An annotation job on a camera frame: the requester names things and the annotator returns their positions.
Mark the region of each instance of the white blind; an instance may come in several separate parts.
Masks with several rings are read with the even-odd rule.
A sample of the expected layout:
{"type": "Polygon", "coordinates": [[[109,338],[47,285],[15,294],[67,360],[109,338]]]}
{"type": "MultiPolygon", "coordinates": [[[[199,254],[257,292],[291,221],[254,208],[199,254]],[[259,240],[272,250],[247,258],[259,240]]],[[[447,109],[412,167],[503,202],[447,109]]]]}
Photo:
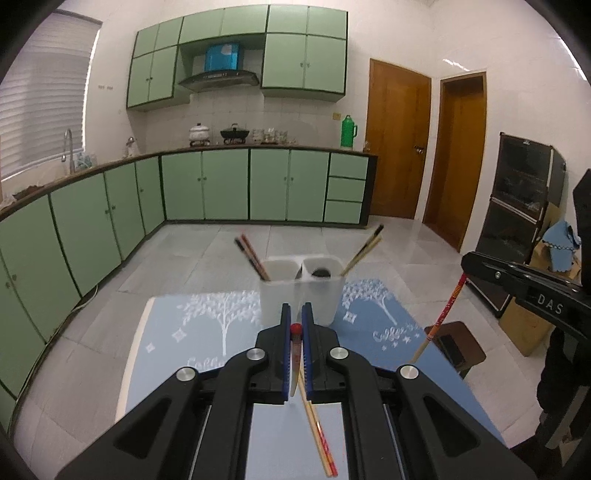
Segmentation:
{"type": "Polygon", "coordinates": [[[61,157],[64,132],[82,149],[90,55],[99,24],[52,13],[0,84],[0,174],[61,157]]]}

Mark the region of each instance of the brown door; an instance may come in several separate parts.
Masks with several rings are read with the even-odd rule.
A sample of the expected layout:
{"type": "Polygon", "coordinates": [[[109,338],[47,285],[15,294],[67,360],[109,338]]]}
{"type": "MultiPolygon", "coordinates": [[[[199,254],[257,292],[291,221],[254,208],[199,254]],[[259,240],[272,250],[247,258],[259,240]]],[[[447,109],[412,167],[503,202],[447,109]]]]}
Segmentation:
{"type": "Polygon", "coordinates": [[[414,218],[429,137],[431,79],[370,60],[366,151],[378,156],[373,215],[414,218]]]}
{"type": "Polygon", "coordinates": [[[486,77],[441,82],[435,163],[423,222],[458,251],[472,214],[486,130],[486,77]]]}

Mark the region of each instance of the silver screw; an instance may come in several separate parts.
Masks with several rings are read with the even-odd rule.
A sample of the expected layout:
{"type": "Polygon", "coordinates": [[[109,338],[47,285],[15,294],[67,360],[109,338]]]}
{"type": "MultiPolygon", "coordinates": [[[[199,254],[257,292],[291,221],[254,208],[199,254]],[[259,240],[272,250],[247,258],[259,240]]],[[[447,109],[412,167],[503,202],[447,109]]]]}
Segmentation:
{"type": "Polygon", "coordinates": [[[177,379],[181,382],[188,382],[195,378],[195,370],[191,367],[182,367],[177,370],[177,379]]]}
{"type": "Polygon", "coordinates": [[[400,369],[400,375],[407,380],[414,380],[418,377],[418,369],[412,365],[404,365],[404,367],[400,369]]]}
{"type": "Polygon", "coordinates": [[[262,360],[265,358],[265,351],[262,348],[251,348],[246,352],[246,358],[253,361],[262,360]]]}
{"type": "Polygon", "coordinates": [[[349,356],[349,351],[341,346],[336,346],[330,351],[330,356],[336,360],[342,360],[349,356]]]}

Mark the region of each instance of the brown stool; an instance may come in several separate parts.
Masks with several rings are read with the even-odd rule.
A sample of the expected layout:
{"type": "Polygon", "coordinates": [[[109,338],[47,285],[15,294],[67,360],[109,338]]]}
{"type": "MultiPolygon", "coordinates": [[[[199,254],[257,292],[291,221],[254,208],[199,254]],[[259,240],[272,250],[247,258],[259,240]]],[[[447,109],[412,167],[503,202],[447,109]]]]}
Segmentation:
{"type": "MultiPolygon", "coordinates": [[[[433,325],[425,328],[425,333],[429,333],[433,325]]],[[[486,354],[474,336],[468,330],[464,322],[443,323],[437,334],[433,338],[433,343],[443,353],[447,360],[453,365],[462,378],[465,378],[474,365],[481,364],[486,359],[486,354]],[[463,357],[463,361],[458,361],[457,351],[452,352],[454,346],[463,357]]]]}

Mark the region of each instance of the gray floor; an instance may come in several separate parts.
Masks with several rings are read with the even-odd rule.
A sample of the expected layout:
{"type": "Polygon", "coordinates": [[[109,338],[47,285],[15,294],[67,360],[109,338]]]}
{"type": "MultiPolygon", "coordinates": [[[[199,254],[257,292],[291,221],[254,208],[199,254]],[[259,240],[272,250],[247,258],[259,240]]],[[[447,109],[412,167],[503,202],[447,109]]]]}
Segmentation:
{"type": "MultiPolygon", "coordinates": [[[[423,326],[432,324],[461,275],[460,256],[431,230],[405,219],[383,222],[384,240],[349,278],[380,278],[423,326]]],[[[42,364],[25,399],[15,445],[41,479],[113,424],[129,347],[149,297],[256,290],[258,280],[233,244],[246,232],[260,256],[328,253],[348,261],[367,231],[289,226],[163,227],[73,319],[42,364]]],[[[465,322],[486,352],[466,382],[510,446],[530,436],[541,412],[535,386],[545,350],[524,358],[496,319],[465,288],[447,321],[465,322]]]]}

